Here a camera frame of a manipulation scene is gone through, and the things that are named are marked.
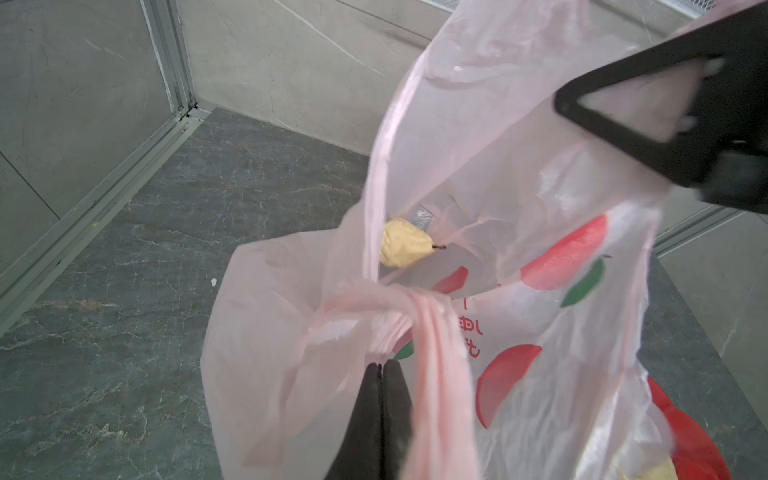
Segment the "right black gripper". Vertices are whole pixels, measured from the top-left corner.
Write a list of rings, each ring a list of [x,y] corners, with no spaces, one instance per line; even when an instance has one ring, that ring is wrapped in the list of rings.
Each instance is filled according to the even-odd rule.
[[[555,111],[702,200],[767,212],[767,3],[561,87]]]

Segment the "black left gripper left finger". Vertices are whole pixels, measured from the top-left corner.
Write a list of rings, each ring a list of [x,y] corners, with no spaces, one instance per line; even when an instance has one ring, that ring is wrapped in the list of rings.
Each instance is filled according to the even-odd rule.
[[[326,480],[379,480],[382,475],[382,372],[367,366],[339,451]]]

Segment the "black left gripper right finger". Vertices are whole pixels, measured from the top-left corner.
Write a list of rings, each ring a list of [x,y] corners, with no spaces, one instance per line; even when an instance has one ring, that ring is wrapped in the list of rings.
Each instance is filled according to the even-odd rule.
[[[381,478],[396,480],[412,437],[412,400],[397,360],[389,360],[383,366],[382,388]]]

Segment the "pink printed plastic bag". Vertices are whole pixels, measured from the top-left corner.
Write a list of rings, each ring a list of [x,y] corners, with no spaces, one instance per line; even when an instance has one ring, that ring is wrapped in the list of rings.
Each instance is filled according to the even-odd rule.
[[[412,400],[398,479],[634,479],[674,438],[638,358],[675,184],[560,116],[639,53],[583,1],[464,1],[380,126],[337,228],[238,246],[201,358],[227,479],[325,479],[365,370]],[[385,224],[445,250],[393,269]]]

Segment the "beige fake fruit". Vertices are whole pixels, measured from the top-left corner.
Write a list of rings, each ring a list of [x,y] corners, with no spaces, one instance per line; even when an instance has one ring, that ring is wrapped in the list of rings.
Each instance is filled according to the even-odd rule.
[[[648,469],[642,475],[634,478],[634,480],[677,480],[678,476],[675,470],[675,466],[670,457],[660,462],[658,465]]]
[[[380,263],[388,268],[401,269],[445,250],[445,245],[433,239],[411,222],[403,218],[389,220],[383,230]]]

